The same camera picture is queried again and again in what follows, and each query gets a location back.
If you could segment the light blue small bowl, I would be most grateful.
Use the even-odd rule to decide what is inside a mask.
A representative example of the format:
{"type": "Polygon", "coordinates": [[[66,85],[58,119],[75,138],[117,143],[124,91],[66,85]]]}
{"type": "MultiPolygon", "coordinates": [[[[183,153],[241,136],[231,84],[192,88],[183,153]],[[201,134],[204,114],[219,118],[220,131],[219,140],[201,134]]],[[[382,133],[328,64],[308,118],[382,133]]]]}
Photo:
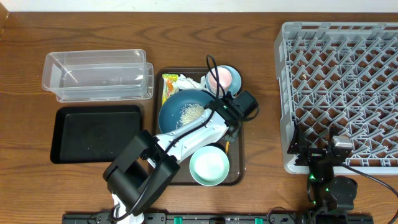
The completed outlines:
{"type": "MultiPolygon", "coordinates": [[[[221,86],[224,88],[225,93],[230,92],[232,97],[235,98],[239,93],[242,85],[242,80],[239,72],[235,68],[227,65],[218,66],[218,72],[220,75],[221,86]],[[228,89],[225,88],[223,81],[223,77],[227,74],[226,72],[228,72],[231,76],[231,83],[228,89]]],[[[216,83],[210,72],[206,74],[205,86],[211,95],[216,96],[216,83]]]]}

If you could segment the pink plastic cup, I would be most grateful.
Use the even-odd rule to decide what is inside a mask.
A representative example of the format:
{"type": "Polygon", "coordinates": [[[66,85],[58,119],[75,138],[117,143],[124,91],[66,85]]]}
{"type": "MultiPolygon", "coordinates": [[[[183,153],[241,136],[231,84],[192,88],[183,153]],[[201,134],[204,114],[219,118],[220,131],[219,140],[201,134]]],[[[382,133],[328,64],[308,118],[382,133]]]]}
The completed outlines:
{"type": "MultiPolygon", "coordinates": [[[[231,83],[233,81],[232,74],[229,70],[224,67],[218,66],[218,83],[220,84],[219,96],[222,97],[229,90],[231,83]]],[[[217,90],[217,82],[216,82],[216,71],[214,68],[211,69],[211,72],[208,72],[206,75],[206,87],[212,92],[212,94],[216,94],[217,90]]]]}

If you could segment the white rice pile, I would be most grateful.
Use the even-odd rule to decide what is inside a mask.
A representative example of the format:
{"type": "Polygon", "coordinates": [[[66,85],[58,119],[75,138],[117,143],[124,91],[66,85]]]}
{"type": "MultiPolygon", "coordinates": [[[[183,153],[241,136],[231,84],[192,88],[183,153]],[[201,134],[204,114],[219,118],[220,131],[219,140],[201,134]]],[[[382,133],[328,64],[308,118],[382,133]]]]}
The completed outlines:
{"type": "Polygon", "coordinates": [[[180,118],[177,121],[176,128],[181,128],[182,126],[192,122],[202,115],[204,112],[204,107],[199,104],[186,104],[180,111],[180,118]]]}

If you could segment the dark blue bowl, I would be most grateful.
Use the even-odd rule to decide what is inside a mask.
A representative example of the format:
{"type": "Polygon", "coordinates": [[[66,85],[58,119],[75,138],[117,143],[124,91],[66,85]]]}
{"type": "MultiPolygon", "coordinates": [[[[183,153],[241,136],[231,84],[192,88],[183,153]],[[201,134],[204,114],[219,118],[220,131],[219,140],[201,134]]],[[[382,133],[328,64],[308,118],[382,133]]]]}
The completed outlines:
{"type": "Polygon", "coordinates": [[[182,90],[170,98],[162,105],[159,115],[158,124],[161,133],[168,133],[182,126],[180,118],[183,110],[190,105],[199,105],[205,107],[214,98],[200,90],[182,90]]]}

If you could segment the mint green bowl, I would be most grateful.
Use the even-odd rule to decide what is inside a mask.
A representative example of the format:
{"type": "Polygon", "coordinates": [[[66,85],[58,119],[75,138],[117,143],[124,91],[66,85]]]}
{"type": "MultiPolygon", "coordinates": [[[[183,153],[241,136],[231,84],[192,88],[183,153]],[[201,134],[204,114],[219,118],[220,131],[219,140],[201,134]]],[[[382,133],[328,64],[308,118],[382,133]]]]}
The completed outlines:
{"type": "Polygon", "coordinates": [[[226,153],[215,146],[205,146],[190,158],[189,169],[193,179],[200,185],[219,185],[229,173],[229,159],[226,153]]]}

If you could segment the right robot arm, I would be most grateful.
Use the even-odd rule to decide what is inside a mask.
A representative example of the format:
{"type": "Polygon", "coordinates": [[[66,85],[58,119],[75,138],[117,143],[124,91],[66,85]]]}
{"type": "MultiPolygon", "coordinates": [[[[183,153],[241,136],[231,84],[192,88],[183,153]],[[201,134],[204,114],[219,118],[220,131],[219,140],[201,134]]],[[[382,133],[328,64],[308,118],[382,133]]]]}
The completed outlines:
{"type": "Polygon", "coordinates": [[[307,166],[307,197],[314,208],[299,215],[295,223],[348,223],[347,213],[354,209],[358,184],[352,178],[335,175],[352,151],[346,136],[329,135],[322,149],[308,146],[302,130],[296,126],[287,153],[296,155],[296,166],[307,166]]]}

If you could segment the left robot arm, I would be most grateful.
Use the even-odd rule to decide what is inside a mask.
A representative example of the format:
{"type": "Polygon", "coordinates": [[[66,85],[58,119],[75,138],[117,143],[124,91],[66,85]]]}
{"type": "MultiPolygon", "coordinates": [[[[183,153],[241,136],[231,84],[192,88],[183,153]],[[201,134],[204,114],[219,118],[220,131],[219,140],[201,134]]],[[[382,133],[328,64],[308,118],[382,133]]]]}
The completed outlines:
{"type": "Polygon", "coordinates": [[[118,200],[109,215],[113,222],[138,216],[150,207],[179,171],[181,161],[234,133],[257,103],[224,97],[208,106],[192,124],[175,131],[156,136],[140,132],[108,166],[103,178],[118,200]]]}

